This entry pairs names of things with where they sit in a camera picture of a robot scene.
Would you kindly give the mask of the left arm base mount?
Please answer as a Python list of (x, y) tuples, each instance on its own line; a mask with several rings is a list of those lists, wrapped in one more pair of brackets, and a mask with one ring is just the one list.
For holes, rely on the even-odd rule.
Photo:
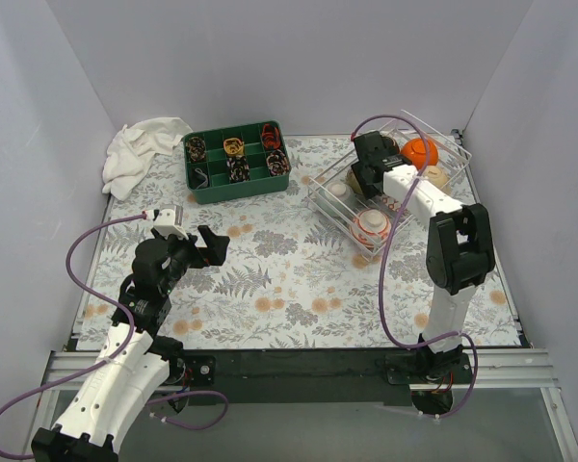
[(155, 404), (159, 410), (169, 410), (173, 415), (179, 414), (188, 404), (189, 398), (175, 398), (174, 395), (209, 388), (215, 381), (216, 358), (212, 355), (194, 355), (181, 353), (170, 360), (170, 375), (161, 384), (164, 392), (154, 395), (155, 398), (171, 396), (166, 402)]

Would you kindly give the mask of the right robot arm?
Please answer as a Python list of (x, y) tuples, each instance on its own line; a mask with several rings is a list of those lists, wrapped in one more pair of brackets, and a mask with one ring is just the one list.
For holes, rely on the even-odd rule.
[[(347, 202), (334, 194), (331, 186), (323, 187), (324, 199), (328, 207), (336, 213), (348, 213), (348, 224), (357, 235), (362, 235), (373, 247), (385, 243), (383, 253), (387, 254), (388, 245), (398, 226), (398, 220), (408, 209), (428, 230), (426, 267), (433, 281), (433, 307), (429, 321), (419, 336), (417, 344), (402, 344), (394, 340), (385, 321), (383, 309), (384, 261), (381, 261), (379, 282), (379, 310), (381, 326), (386, 336), (397, 347), (410, 351), (408, 354), (408, 372), (420, 375), (428, 382), (438, 382), (452, 374), (452, 367), (460, 364), (462, 357), (461, 329), (466, 317), (468, 304), (478, 286), (485, 282), (486, 276), (495, 266), (494, 249), (491, 237), (489, 216), (481, 204), (463, 205), (443, 192), (426, 176), (427, 167), (434, 167), (437, 159), (435, 147), (431, 147), (427, 138), (419, 131), (417, 139), (407, 141), (401, 148), (392, 138), (379, 131), (356, 136), (351, 141), (355, 147), (357, 161), (351, 164), (360, 195), (365, 199), (388, 196), (404, 199), (395, 221), (389, 221), (379, 210), (353, 212)], [(209, 161), (207, 155), (208, 135), (191, 136), (184, 141), (185, 154), (190, 161), (189, 169), (194, 181), (191, 186), (208, 187), (213, 185), (210, 175), (213, 168), (202, 170), (203, 161)], [(283, 149), (284, 143), (279, 129), (272, 124), (264, 124), (261, 129), (260, 143), (265, 153), (267, 179), (286, 176), (291, 165)], [(224, 173), (228, 185), (250, 185), (254, 179), (250, 156), (246, 152), (244, 139), (231, 137), (223, 140), (225, 156)], [(208, 226), (200, 226), (198, 231), (206, 246), (197, 247), (197, 237), (186, 233), (181, 226), (182, 212), (169, 208), (152, 213), (153, 244), (160, 250), (151, 251), (146, 272), (156, 292), (168, 297), (173, 286), (189, 268), (221, 266), (226, 258), (229, 237), (215, 235)]]

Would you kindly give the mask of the olive brown bowl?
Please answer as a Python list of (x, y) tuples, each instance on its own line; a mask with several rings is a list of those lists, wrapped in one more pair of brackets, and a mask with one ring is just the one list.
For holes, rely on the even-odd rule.
[(357, 178), (355, 177), (355, 174), (354, 174), (353, 169), (351, 167), (349, 167), (347, 169), (347, 173), (345, 176), (345, 182), (353, 190), (353, 192), (355, 194), (363, 195), (363, 191), (362, 191), (362, 189), (359, 185), (359, 182), (357, 181)]

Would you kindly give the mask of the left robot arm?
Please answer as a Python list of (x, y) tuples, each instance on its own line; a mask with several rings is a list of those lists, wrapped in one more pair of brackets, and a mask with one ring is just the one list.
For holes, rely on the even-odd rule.
[(31, 443), (37, 461), (116, 461), (121, 444), (155, 390), (188, 370), (180, 342), (160, 335), (170, 294), (188, 270), (220, 267), (230, 239), (198, 227), (205, 245), (176, 225), (156, 225), (135, 249), (131, 273), (94, 369), (52, 428)]

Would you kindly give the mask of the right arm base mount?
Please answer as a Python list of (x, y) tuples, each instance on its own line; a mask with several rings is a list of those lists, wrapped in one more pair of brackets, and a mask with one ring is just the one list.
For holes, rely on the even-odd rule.
[(383, 371), (390, 385), (424, 385), (425, 389), (408, 391), (411, 405), (422, 416), (436, 420), (456, 414), (465, 402), (463, 398), (454, 404), (453, 386), (471, 386), (475, 380), (461, 346), (442, 353), (426, 347), (399, 351), (384, 358)]

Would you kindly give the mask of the white orange floral bowl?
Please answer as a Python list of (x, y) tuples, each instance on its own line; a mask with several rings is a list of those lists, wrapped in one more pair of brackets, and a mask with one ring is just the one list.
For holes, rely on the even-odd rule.
[(352, 236), (367, 248), (384, 243), (391, 231), (391, 222), (387, 215), (376, 209), (359, 212), (351, 224)]

